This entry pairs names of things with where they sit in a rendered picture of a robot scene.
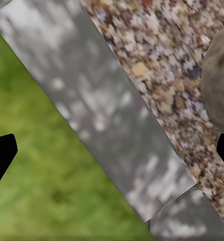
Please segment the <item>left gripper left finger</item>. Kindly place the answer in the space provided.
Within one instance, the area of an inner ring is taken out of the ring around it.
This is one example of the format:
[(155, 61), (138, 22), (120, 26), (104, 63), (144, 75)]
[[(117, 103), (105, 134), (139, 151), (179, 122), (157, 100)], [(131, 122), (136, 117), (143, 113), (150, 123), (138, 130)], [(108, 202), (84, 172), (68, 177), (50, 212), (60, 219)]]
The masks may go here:
[(13, 134), (0, 137), (0, 180), (17, 152), (17, 142)]

